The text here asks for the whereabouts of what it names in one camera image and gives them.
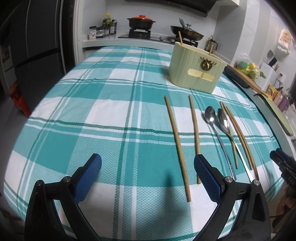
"metal screw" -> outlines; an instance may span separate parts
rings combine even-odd
[[[37,186],[40,186],[42,184],[42,180],[38,180],[36,183],[35,183]]]
[[[260,185],[260,182],[259,182],[258,180],[254,180],[254,184],[255,184],[256,186],[259,186],[259,185]]]
[[[70,176],[65,176],[64,178],[63,178],[63,182],[69,182],[71,180],[71,177]]]
[[[228,183],[231,183],[233,181],[232,177],[225,177],[225,181]]]

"table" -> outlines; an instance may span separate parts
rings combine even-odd
[[[202,119],[211,105],[223,101],[232,111],[253,153],[266,199],[283,180],[269,153],[279,147],[254,103],[221,76],[213,94],[173,85],[168,75],[171,52],[139,47],[104,47],[77,65],[41,101],[21,131],[4,181],[9,205],[23,218],[34,183],[60,181],[85,164],[92,153],[102,169],[80,208],[104,240],[192,240],[216,203],[193,167],[194,133],[188,95],[193,96],[201,153],[224,175],[225,155],[212,129]],[[170,99],[184,152],[190,184],[186,202],[176,145],[164,96]],[[218,129],[234,158],[228,137]],[[242,153],[238,136],[234,138]],[[238,156],[237,181],[249,182]],[[59,216],[74,235],[58,201]],[[239,202],[221,234],[226,235]]]

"stainless steel spoon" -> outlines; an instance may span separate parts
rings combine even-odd
[[[216,131],[216,129],[215,129],[215,127],[214,127],[215,119],[216,119],[216,113],[215,113],[214,108],[211,107],[211,106],[208,106],[208,107],[206,108],[206,110],[205,110],[205,121],[206,121],[206,122],[207,122],[207,123],[213,128],[213,130],[214,130],[216,136],[218,137],[218,140],[219,140],[219,142],[220,142],[220,145],[221,145],[221,147],[222,147],[222,149],[223,149],[223,151],[224,151],[224,154],[225,154],[225,156],[226,156],[226,159],[227,159],[227,162],[228,162],[228,166],[229,166],[229,168],[230,168],[230,172],[231,172],[231,174],[232,174],[232,178],[233,178],[234,180],[236,180],[237,177],[236,177],[236,175],[235,175],[235,173],[234,173],[234,170],[233,170],[232,164],[231,164],[231,162],[230,162],[230,158],[229,158],[229,156],[228,156],[228,153],[227,153],[227,151],[226,151],[226,149],[225,149],[225,146],[224,146],[224,144],[223,144],[223,142],[222,142],[222,140],[221,140],[220,135],[218,134],[218,132]]]
[[[245,160],[244,160],[244,158],[242,156],[242,153],[240,152],[237,144],[235,143],[233,137],[229,134],[229,124],[228,124],[227,117],[225,116],[224,112],[220,108],[218,109],[218,121],[219,121],[219,125],[220,125],[221,130],[226,135],[228,135],[228,137],[233,141],[233,143],[234,143],[234,145],[235,145],[235,147],[236,147],[236,149],[237,149],[237,151],[239,153],[239,156],[242,159],[242,163],[244,165],[244,168],[246,169],[246,172],[247,172],[247,175],[248,175],[248,177],[250,179],[250,182],[252,182],[254,180],[254,178],[253,178],[253,176],[252,176],[252,174],[251,174],[251,172],[250,172],[250,170],[249,170],[249,168],[248,168],[248,166],[247,166],[247,164],[246,164],[246,162],[245,162]]]
[[[185,30],[185,23],[182,18],[179,18],[180,24],[182,25],[183,29]]]

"stove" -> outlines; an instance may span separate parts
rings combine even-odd
[[[151,41],[163,42],[174,45],[175,42],[180,42],[179,36],[170,37],[170,36],[153,36],[150,31],[136,31],[134,29],[130,29],[128,34],[124,34],[119,36],[118,38],[127,38],[127,39],[146,39]],[[192,41],[189,39],[182,38],[184,44],[197,47],[198,42]]]

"kitchen wall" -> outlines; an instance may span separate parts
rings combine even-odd
[[[89,34],[90,26],[101,26],[107,10],[106,0],[84,0],[82,35]]]
[[[177,7],[174,4],[164,2],[164,4],[156,2],[142,1],[125,1],[125,0],[108,0],[107,13],[112,18],[117,19],[117,32],[128,32],[127,18],[146,15],[146,17],[155,21],[151,32],[167,36],[174,36],[170,26],[180,26],[179,18],[182,18],[185,24],[191,24],[191,28],[204,38],[199,41],[199,47],[205,46],[208,38],[214,33],[220,6],[217,4],[209,12],[206,18],[197,14],[197,11],[187,7]]]
[[[268,51],[272,50],[280,65],[277,73],[284,75],[283,87],[289,88],[296,73],[296,50],[292,46],[289,55],[277,50],[281,30],[285,28],[287,27],[283,21],[265,0],[247,0],[241,37],[231,63],[235,64],[236,60],[246,53],[255,64],[261,66],[263,62],[267,62]]]
[[[218,43],[215,52],[227,63],[231,63],[245,27],[247,0],[240,1],[240,6],[221,6],[213,39]]]

